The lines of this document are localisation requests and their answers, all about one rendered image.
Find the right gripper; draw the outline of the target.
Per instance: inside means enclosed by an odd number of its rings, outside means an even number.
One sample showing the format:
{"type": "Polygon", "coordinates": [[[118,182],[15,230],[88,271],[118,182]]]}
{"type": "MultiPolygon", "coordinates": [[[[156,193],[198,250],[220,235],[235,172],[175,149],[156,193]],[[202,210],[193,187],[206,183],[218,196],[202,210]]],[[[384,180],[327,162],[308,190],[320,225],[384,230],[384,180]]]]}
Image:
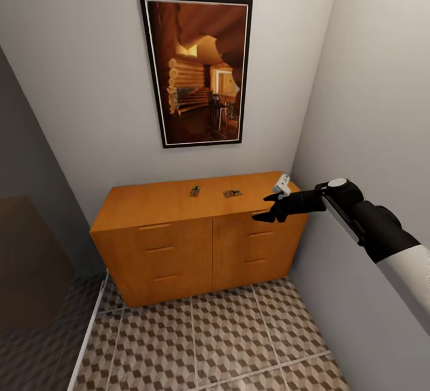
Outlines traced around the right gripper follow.
{"type": "Polygon", "coordinates": [[[305,209],[302,194],[303,191],[292,192],[288,197],[283,197],[282,200],[278,199],[278,194],[273,194],[264,198],[265,201],[275,201],[269,212],[253,215],[252,218],[258,221],[265,221],[273,223],[277,218],[279,222],[285,222],[288,214],[301,214],[307,213],[305,209]]]}

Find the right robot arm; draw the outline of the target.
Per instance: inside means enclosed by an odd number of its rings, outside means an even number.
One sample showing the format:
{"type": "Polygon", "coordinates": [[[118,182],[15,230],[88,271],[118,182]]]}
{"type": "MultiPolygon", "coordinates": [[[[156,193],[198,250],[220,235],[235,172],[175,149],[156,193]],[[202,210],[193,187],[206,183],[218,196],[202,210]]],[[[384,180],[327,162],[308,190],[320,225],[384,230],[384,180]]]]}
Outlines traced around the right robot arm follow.
{"type": "Polygon", "coordinates": [[[258,221],[285,222],[288,214],[328,209],[351,238],[364,247],[430,336],[430,251],[403,230],[387,207],[364,201],[359,187],[347,178],[318,183],[313,190],[292,192],[283,173],[272,188],[275,201],[269,212],[253,215],[258,221]]]}

